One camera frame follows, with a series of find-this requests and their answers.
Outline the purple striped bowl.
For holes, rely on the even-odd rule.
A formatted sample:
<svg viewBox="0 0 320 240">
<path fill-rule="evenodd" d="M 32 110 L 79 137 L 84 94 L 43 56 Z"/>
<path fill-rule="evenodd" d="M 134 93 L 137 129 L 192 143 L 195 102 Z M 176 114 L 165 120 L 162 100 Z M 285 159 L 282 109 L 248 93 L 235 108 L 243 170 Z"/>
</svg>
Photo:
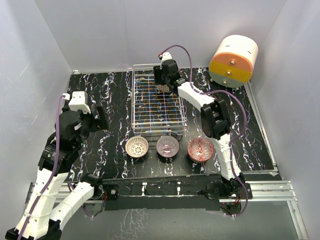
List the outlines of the purple striped bowl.
<svg viewBox="0 0 320 240">
<path fill-rule="evenodd" d="M 166 135 L 159 138 L 156 143 L 156 150 L 164 158 L 172 158 L 179 151 L 180 145 L 176 138 Z"/>
</svg>

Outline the brown floral patterned bowl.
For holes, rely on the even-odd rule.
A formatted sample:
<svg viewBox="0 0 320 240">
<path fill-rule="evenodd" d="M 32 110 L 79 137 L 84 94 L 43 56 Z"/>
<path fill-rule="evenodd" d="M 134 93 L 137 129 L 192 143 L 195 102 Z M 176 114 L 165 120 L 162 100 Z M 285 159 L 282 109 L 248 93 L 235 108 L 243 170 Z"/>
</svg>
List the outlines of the brown floral patterned bowl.
<svg viewBox="0 0 320 240">
<path fill-rule="evenodd" d="M 164 85 L 157 84 L 155 87 L 160 92 L 169 92 L 170 91 L 169 87 L 166 84 L 164 84 Z"/>
</svg>

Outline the red patterned bowl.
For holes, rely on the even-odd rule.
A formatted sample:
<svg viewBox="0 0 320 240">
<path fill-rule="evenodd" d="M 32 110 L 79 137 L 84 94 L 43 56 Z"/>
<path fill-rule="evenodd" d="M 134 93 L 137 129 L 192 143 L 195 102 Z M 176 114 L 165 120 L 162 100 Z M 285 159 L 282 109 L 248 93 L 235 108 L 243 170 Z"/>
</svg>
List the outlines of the red patterned bowl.
<svg viewBox="0 0 320 240">
<path fill-rule="evenodd" d="M 188 143 L 187 153 L 192 161 L 204 163 L 213 156 L 214 147 L 208 140 L 196 137 Z"/>
</svg>

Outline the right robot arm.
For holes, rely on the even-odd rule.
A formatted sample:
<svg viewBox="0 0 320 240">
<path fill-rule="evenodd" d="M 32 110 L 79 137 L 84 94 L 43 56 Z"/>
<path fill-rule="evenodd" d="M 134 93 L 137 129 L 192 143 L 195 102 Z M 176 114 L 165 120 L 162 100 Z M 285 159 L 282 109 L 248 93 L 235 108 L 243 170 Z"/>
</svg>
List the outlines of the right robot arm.
<svg viewBox="0 0 320 240">
<path fill-rule="evenodd" d="M 200 111 L 201 127 L 204 134 L 211 139 L 216 151 L 223 182 L 223 194 L 233 199 L 244 191 L 245 199 L 249 199 L 245 179 L 237 165 L 232 150 L 231 118 L 226 102 L 211 97 L 200 91 L 182 78 L 175 60 L 164 60 L 160 65 L 153 67 L 156 85 L 166 85 L 169 91 L 188 101 Z"/>
</svg>

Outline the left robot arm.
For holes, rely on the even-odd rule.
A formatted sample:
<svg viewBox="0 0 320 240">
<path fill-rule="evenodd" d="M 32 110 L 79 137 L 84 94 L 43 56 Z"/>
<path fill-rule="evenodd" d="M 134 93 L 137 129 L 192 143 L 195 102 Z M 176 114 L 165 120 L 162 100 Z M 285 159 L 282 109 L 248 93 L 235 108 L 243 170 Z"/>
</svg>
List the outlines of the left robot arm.
<svg viewBox="0 0 320 240">
<path fill-rule="evenodd" d="M 19 222 L 6 232 L 7 240 L 58 240 L 86 200 L 112 199 L 102 179 L 127 177 L 132 75 L 123 71 L 70 77 L 30 199 Z"/>
</svg>

